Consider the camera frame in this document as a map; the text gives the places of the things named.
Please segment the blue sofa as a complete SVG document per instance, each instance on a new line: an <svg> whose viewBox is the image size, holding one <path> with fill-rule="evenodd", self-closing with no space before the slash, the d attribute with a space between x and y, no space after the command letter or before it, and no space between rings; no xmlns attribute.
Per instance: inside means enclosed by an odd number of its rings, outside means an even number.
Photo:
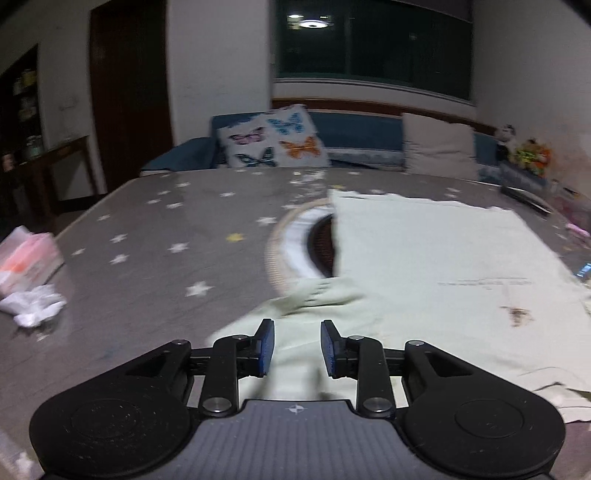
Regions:
<svg viewBox="0 0 591 480"><path fill-rule="evenodd" d="M329 150L332 164L346 168L392 167L404 170L404 127L400 117L345 112L311 111L318 137ZM235 127L255 118L253 113L215 116L207 137L193 138L145 164L142 175L214 169L226 162L218 139L219 130ZM501 143L481 128L473 132L477 179L491 184L509 184L542 194L548 180L504 161Z"/></svg>

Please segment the black remote control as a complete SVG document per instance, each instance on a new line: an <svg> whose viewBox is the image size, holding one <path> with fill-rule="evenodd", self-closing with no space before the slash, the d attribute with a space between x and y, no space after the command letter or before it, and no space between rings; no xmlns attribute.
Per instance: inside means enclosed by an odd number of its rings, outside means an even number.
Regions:
<svg viewBox="0 0 591 480"><path fill-rule="evenodd" d="M502 185L500 187L500 193L528 206L545 217L553 214L552 207L547 202L526 190Z"/></svg>

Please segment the panda plush toy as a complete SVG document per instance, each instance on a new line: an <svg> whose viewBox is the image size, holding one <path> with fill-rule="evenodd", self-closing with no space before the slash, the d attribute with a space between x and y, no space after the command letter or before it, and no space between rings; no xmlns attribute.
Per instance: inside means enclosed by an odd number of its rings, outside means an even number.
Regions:
<svg viewBox="0 0 591 480"><path fill-rule="evenodd" d="M517 149L516 130L513 125L506 124L496 130L496 159L498 162L508 161Z"/></svg>

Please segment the dark wooden door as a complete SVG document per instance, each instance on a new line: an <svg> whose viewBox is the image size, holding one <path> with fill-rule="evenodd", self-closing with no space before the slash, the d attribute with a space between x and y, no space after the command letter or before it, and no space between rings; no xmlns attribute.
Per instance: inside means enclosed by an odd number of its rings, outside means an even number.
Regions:
<svg viewBox="0 0 591 480"><path fill-rule="evenodd" d="M173 146L165 1L108 1L90 12L89 81L108 191Z"/></svg>

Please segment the dark wooden side table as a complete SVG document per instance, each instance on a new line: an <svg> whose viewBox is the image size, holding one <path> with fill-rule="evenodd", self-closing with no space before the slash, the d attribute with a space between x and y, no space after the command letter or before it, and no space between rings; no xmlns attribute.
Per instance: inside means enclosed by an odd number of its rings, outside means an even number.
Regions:
<svg viewBox="0 0 591 480"><path fill-rule="evenodd" d="M29 171L35 200L47 218L86 210L101 197L87 136L63 142L33 159Z"/></svg>

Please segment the pale green garment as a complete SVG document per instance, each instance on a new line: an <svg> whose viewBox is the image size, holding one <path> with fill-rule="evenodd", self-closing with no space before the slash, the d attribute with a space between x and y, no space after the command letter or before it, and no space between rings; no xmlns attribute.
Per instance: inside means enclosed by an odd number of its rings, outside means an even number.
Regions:
<svg viewBox="0 0 591 480"><path fill-rule="evenodd" d="M590 292L514 212L455 201L332 191L335 276L221 329L276 325L270 373L240 398L354 399L325 370L320 325L390 348L423 340L550 401L566 422L590 417Z"/></svg>

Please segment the grey star-pattern tablecloth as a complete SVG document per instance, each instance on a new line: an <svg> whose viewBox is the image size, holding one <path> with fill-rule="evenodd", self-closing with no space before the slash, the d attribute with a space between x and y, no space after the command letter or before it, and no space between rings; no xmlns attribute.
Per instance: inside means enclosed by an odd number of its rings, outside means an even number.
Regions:
<svg viewBox="0 0 591 480"><path fill-rule="evenodd" d="M494 185L377 170L228 169L126 183L58 236L54 282L68 300L35 333L1 322L1 475L41 475L28 440L34 410L51 395L174 338L209 334L276 296L266 271L273 227L332 188L457 200L514 210L551 248L564 237Z"/></svg>

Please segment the pink tissue pack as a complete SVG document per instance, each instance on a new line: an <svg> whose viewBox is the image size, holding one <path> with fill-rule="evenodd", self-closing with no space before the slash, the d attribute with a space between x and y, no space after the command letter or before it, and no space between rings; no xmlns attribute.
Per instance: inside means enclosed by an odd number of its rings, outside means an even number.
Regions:
<svg viewBox="0 0 591 480"><path fill-rule="evenodd" d="M34 234L24 226L15 228L1 242L1 297L45 284L63 263L51 233Z"/></svg>

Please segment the round induction cooktop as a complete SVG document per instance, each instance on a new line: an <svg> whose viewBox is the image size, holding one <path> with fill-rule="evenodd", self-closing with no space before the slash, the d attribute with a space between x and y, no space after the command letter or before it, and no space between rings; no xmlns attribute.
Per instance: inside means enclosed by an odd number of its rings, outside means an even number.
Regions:
<svg viewBox="0 0 591 480"><path fill-rule="evenodd" d="M264 265L278 294L287 295L301 280L328 277L312 259L308 240L312 229L334 212L331 201L321 198L298 205L273 227L264 250Z"/></svg>

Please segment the pink small object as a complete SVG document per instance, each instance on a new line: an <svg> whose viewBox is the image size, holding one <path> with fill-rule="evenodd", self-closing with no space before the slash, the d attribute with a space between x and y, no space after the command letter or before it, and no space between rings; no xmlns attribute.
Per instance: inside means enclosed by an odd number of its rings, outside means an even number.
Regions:
<svg viewBox="0 0 591 480"><path fill-rule="evenodd" d="M577 226L577 225L575 225L573 223L567 224L565 226L565 229L571 235L573 235L573 236L575 236L575 237L577 237L579 239L589 240L591 238L591 234L587 230L585 230L585 229L583 229L583 228L581 228L581 227L579 227L579 226Z"/></svg>

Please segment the orange yellow plush toy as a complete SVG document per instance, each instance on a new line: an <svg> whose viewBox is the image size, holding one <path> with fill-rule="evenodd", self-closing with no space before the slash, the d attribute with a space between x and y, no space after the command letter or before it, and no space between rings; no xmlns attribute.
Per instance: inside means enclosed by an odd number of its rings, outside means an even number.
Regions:
<svg viewBox="0 0 591 480"><path fill-rule="evenodd" d="M545 178L553 156L552 149L536 139L518 145L509 155L509 161L532 175Z"/></svg>

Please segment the dark wall shelf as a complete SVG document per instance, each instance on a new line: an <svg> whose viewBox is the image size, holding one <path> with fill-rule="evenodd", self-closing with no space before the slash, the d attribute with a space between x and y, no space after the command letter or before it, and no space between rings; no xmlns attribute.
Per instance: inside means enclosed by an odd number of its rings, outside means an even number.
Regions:
<svg viewBox="0 0 591 480"><path fill-rule="evenodd" d="M1 168L11 172L44 154L39 100L39 47L1 74Z"/></svg>

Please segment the butterfly print pillow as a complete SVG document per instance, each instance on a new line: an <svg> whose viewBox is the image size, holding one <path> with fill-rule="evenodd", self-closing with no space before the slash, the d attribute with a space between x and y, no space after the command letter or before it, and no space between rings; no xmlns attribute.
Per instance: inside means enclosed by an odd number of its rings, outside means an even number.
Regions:
<svg viewBox="0 0 591 480"><path fill-rule="evenodd" d="M231 168L328 168L328 151L308 110L294 104L217 130Z"/></svg>

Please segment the crumpled white tissue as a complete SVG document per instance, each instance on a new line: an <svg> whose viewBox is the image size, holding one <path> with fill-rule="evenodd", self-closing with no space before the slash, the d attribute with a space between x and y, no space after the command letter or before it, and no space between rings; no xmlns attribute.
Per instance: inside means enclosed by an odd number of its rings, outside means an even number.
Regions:
<svg viewBox="0 0 591 480"><path fill-rule="evenodd" d="M11 315L19 327L30 329L57 316L66 304L53 285L40 285L8 295L1 300L1 311Z"/></svg>

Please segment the beige plain pillow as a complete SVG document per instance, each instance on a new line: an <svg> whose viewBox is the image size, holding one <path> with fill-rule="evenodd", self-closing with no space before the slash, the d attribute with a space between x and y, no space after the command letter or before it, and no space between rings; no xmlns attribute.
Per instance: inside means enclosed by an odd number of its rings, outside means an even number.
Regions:
<svg viewBox="0 0 591 480"><path fill-rule="evenodd" d="M472 127L410 113L403 114L402 123L408 172L463 180L478 179Z"/></svg>

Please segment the dark window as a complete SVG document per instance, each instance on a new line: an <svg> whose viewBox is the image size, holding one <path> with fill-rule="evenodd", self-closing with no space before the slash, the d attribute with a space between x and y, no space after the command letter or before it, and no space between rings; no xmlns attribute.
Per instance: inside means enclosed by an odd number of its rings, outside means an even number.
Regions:
<svg viewBox="0 0 591 480"><path fill-rule="evenodd" d="M277 1L274 15L281 78L471 97L470 1Z"/></svg>

